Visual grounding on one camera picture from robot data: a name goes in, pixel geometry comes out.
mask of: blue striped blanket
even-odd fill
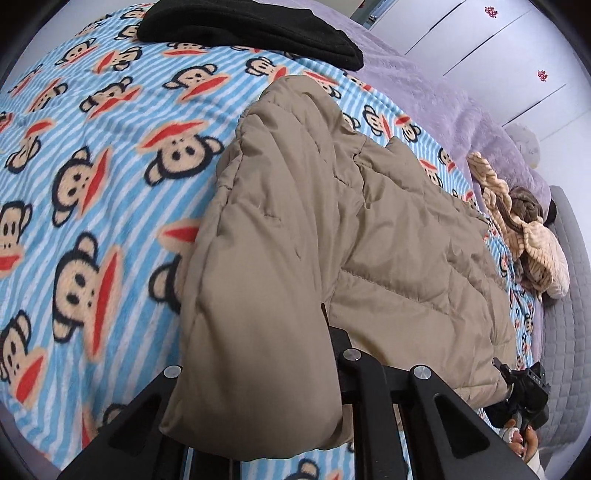
[[[352,128],[381,145],[400,137],[435,184],[476,207],[445,150],[370,85],[283,52],[141,43],[148,7],[88,25],[0,95],[0,401],[59,468],[180,361],[184,274],[217,159],[276,78],[310,76]],[[529,365],[532,298],[492,226],[485,241]],[[349,479],[352,458],[344,446],[243,473]]]

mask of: purple plush fabric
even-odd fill
[[[526,165],[502,127],[466,92],[443,78],[427,78],[413,62],[363,26],[325,5],[313,0],[262,2],[290,8],[309,8],[317,17],[343,30],[363,51],[365,60],[365,66],[352,73],[388,95],[428,131],[452,156],[467,179],[470,179],[470,171],[466,155],[479,151],[489,160],[499,177],[509,184],[509,188],[526,187],[536,196],[544,208],[544,214],[548,211],[550,188],[546,181]]]

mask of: black metal frame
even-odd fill
[[[535,473],[430,368],[383,367],[330,327],[343,404],[353,405],[356,480],[403,480],[407,464],[392,404],[398,404],[415,480],[535,480]],[[161,373],[62,472],[58,480],[240,480],[240,462],[188,447],[158,425],[176,384]]]

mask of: metal bolt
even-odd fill
[[[169,365],[164,369],[164,376],[166,378],[177,378],[183,371],[178,365]]]
[[[343,356],[346,360],[356,362],[361,358],[361,352],[356,348],[347,348],[347,350],[343,352]]]
[[[429,367],[425,367],[424,365],[415,367],[413,373],[415,377],[420,378],[421,380],[428,380],[431,378],[431,369]]]

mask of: cartoon monkey face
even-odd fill
[[[8,91],[8,93],[10,93],[11,96],[14,97],[16,94],[18,94],[18,92],[22,91],[23,88],[25,88],[30,83],[30,81],[33,80],[33,77],[41,71],[41,67],[43,67],[42,63],[37,65],[34,69],[32,69],[29,73],[27,73],[22,79],[20,79],[16,83],[16,85]]]
[[[135,25],[127,25],[117,34],[114,40],[136,40],[138,38],[138,28],[141,22]]]
[[[171,42],[168,43],[167,46],[169,46],[171,50],[163,51],[163,55],[171,57],[178,55],[201,55],[202,53],[207,53],[208,50],[211,50],[211,47],[204,47],[198,43],[189,42]]]
[[[121,249],[114,246],[98,266],[98,250],[96,238],[81,233],[58,262],[53,284],[53,338],[68,342],[81,327],[91,361],[100,357],[115,319],[123,264]]]
[[[13,113],[0,112],[0,134],[12,123]]]
[[[64,94],[68,90],[68,84],[63,82],[59,83],[61,79],[56,79],[45,88],[37,97],[33,100],[31,106],[28,108],[28,113],[37,112],[43,110],[47,104],[57,97],[58,95]]]
[[[418,126],[413,125],[413,121],[408,115],[398,116],[394,125],[402,129],[402,134],[407,142],[418,142],[418,136],[421,134],[421,129]]]
[[[146,14],[146,12],[144,11],[143,8],[136,7],[133,10],[130,10],[129,12],[126,12],[123,15],[121,15],[120,19],[126,20],[128,18],[143,18],[145,14]]]
[[[189,67],[177,72],[173,79],[166,82],[163,87],[167,89],[184,89],[178,100],[184,102],[201,93],[212,92],[224,85],[230,76],[226,73],[214,74],[217,66],[213,63]]]
[[[112,68],[114,71],[120,72],[128,69],[131,62],[139,60],[141,56],[141,47],[130,47],[123,52],[113,50],[97,62],[94,71],[95,73],[102,73],[108,68]]]
[[[429,177],[429,180],[431,180],[438,187],[443,188],[443,182],[437,174],[437,167],[432,165],[431,162],[428,162],[427,160],[420,159],[419,162],[427,174],[427,177]]]
[[[167,303],[175,313],[181,311],[180,299],[198,231],[198,219],[184,219],[165,225],[157,234],[160,245],[175,256],[172,262],[154,270],[148,282],[148,293],[154,301]]]
[[[90,118],[94,118],[111,110],[120,102],[135,99],[139,95],[141,87],[136,86],[127,91],[126,89],[131,82],[133,82],[132,77],[124,77],[120,82],[108,84],[105,88],[83,100],[80,104],[80,110],[88,113]]]
[[[357,77],[354,77],[353,75],[351,75],[349,72],[343,72],[343,75],[345,77],[347,77],[349,80],[351,80],[351,82],[353,82],[354,84],[359,85],[363,90],[366,90],[368,92],[371,91],[371,85],[368,85],[367,83],[362,82]]]
[[[0,278],[12,273],[22,262],[25,252],[21,237],[33,215],[33,206],[17,200],[0,209]]]
[[[82,147],[59,169],[51,188],[55,227],[64,225],[77,206],[82,217],[95,204],[104,188],[110,160],[110,148],[104,149],[93,164],[88,147]]]
[[[529,333],[530,335],[534,331],[534,321],[531,319],[531,316],[529,313],[525,314],[525,331],[527,333]]]
[[[35,402],[46,371],[45,350],[30,351],[30,341],[31,321],[19,310],[0,333],[0,380],[10,385],[11,394],[25,408]]]
[[[336,87],[339,85],[339,82],[331,78],[325,77],[320,73],[311,72],[310,70],[305,70],[304,75],[312,78],[332,98],[340,99],[343,97],[341,95],[341,92],[336,89]]]
[[[207,168],[214,155],[222,152],[223,145],[217,138],[196,133],[202,128],[201,122],[181,132],[174,126],[158,129],[161,136],[157,144],[153,145],[153,148],[158,147],[156,158],[148,165],[144,174],[148,185],[156,186],[164,179],[192,177]]]
[[[288,74],[287,67],[275,65],[267,57],[247,60],[245,72],[256,77],[266,76],[270,83]]]
[[[439,152],[437,153],[437,158],[439,159],[439,162],[442,165],[447,167],[447,171],[452,171],[456,166],[456,163],[452,160],[452,158],[449,156],[449,154],[443,149],[443,147],[441,147],[439,149]]]
[[[351,130],[356,131],[358,128],[361,127],[361,122],[359,122],[359,120],[357,120],[356,118],[347,115],[346,113],[343,113],[343,118],[349,124]]]
[[[55,123],[51,119],[46,118],[35,122],[27,128],[21,140],[20,150],[12,153],[6,160],[5,167],[10,173],[18,174],[25,169],[28,162],[41,150],[39,135],[53,128],[54,125]]]
[[[6,168],[11,173],[22,172],[29,160],[35,157],[41,149],[39,137],[25,137],[21,140],[21,149],[12,153],[6,160]]]
[[[60,58],[55,65],[71,65],[72,63],[80,60],[82,57],[88,55],[91,51],[96,50],[98,45],[95,45],[96,38],[89,38],[78,45],[74,45],[64,56]]]
[[[363,119],[369,125],[374,135],[381,137],[385,134],[388,138],[392,137],[386,117],[378,115],[371,105],[365,105],[363,107]]]

